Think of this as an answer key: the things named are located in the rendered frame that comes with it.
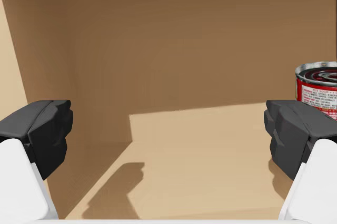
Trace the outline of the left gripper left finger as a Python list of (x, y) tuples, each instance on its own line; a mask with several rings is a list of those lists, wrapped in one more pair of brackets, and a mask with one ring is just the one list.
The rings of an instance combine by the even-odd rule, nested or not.
[(44, 181), (64, 161), (70, 100), (32, 102), (0, 120), (0, 221), (58, 219)]

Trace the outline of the red and white can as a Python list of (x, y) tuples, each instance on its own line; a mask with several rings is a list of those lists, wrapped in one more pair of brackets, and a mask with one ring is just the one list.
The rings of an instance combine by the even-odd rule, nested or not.
[(337, 120), (337, 61), (302, 64), (295, 76), (296, 99)]

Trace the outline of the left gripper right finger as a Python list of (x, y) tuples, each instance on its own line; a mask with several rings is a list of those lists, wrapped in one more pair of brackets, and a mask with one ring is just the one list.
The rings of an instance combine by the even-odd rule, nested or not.
[(273, 162), (293, 183), (280, 220), (337, 220), (337, 120), (295, 100), (268, 100)]

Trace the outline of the pale wooden shelf unit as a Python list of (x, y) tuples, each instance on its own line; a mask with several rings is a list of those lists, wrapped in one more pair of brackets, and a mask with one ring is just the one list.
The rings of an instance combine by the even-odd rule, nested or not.
[(336, 59), (337, 0), (0, 0), (0, 118), (69, 99), (61, 219), (275, 219), (263, 113)]

